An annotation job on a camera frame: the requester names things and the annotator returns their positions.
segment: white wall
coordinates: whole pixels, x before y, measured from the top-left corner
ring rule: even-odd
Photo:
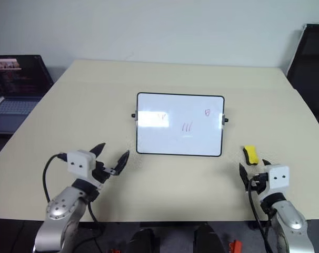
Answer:
[[[319,0],[0,0],[0,54],[286,69]]]

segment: beige tabletop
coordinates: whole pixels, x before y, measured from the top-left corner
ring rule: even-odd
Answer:
[[[225,97],[230,121],[222,155],[136,153],[131,113],[138,92]],[[307,219],[319,219],[319,124],[279,69],[75,61],[0,153],[0,218],[43,220],[48,158],[100,142],[107,145],[98,160],[107,167],[131,151],[125,170],[93,203],[100,221],[253,219],[238,172],[246,144],[260,158],[290,166],[287,199]],[[73,181],[66,163],[51,163],[51,197]],[[82,221],[90,220],[86,213]]]

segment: whiteboard stand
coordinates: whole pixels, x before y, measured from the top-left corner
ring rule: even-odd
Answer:
[[[140,92],[136,151],[141,154],[222,154],[225,99],[216,95]]]

